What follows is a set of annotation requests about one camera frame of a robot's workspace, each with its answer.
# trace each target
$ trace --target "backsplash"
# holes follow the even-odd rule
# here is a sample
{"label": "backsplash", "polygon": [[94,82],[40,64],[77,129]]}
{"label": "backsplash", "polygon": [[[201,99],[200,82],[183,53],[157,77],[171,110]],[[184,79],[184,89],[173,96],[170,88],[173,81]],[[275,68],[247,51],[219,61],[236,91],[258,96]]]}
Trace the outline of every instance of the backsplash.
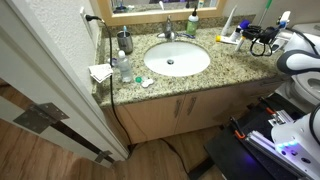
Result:
{"label": "backsplash", "polygon": [[[232,19],[232,25],[238,25],[243,19],[247,19],[250,22],[253,21],[255,15],[246,16],[235,16]],[[198,29],[222,27],[227,22],[228,17],[215,17],[215,18],[204,18],[199,20]],[[175,31],[183,31],[186,29],[188,20],[184,21],[173,21],[173,28]],[[164,28],[163,23],[146,23],[146,24],[133,24],[127,25],[128,31],[132,35],[150,34],[150,33],[162,33]],[[112,26],[110,27],[112,37],[115,37],[119,31],[122,31],[123,26]],[[101,37],[107,37],[106,31],[102,28]]]}

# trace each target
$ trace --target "granite countertop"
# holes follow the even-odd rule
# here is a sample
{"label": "granite countertop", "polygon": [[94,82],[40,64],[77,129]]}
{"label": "granite countertop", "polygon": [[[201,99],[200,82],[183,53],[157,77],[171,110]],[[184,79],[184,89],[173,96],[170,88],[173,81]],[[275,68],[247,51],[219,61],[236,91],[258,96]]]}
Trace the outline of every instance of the granite countertop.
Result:
{"label": "granite countertop", "polygon": [[[122,83],[119,70],[114,68],[114,103],[116,105],[129,104],[282,75],[275,67],[275,60],[280,53],[276,53],[271,57],[253,57],[248,51],[251,44],[250,41],[245,41],[241,50],[235,52],[235,45],[215,42],[215,36],[221,32],[221,29],[198,29],[196,39],[178,37],[177,41],[190,42],[204,48],[211,58],[211,63],[207,69],[187,77],[168,77],[149,70],[144,65],[144,54],[151,47],[167,41],[157,38],[157,33],[133,35],[134,50],[128,57],[134,78],[146,76],[154,79],[155,83],[148,88],[143,88],[134,81]],[[104,57],[108,58],[109,41],[106,40],[104,40],[104,43],[106,43]],[[112,54],[113,57],[117,57],[118,44],[115,38],[112,38],[112,41]],[[109,83],[110,81],[107,79],[101,84],[94,84],[92,93],[100,107],[110,105]]]}

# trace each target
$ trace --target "sink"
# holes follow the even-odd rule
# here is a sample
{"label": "sink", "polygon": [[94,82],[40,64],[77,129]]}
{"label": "sink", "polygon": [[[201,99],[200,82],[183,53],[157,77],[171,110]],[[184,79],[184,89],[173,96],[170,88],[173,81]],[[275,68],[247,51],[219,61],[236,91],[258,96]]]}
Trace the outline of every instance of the sink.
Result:
{"label": "sink", "polygon": [[210,64],[210,57],[197,45],[168,42],[149,49],[144,55],[144,63],[158,74],[183,77],[205,70]]}

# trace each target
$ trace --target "white machine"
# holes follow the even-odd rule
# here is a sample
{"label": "white machine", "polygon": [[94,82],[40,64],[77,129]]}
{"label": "white machine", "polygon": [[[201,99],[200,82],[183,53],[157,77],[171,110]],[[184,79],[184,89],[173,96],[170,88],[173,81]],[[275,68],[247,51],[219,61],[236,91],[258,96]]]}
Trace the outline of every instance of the white machine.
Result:
{"label": "white machine", "polygon": [[320,179],[320,37],[293,34],[285,53],[277,60],[280,71],[293,75],[291,82],[276,92],[307,115],[293,121],[286,113],[276,113],[273,143],[258,132],[247,137],[252,145],[287,164],[307,179]]}

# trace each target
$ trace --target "cup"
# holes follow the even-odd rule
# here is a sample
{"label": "cup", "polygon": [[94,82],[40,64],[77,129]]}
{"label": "cup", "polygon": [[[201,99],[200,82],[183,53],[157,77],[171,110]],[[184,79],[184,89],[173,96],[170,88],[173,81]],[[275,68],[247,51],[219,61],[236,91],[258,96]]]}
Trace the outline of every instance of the cup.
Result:
{"label": "cup", "polygon": [[118,32],[117,40],[120,50],[123,50],[126,54],[130,54],[133,51],[132,38],[131,34],[128,31]]}

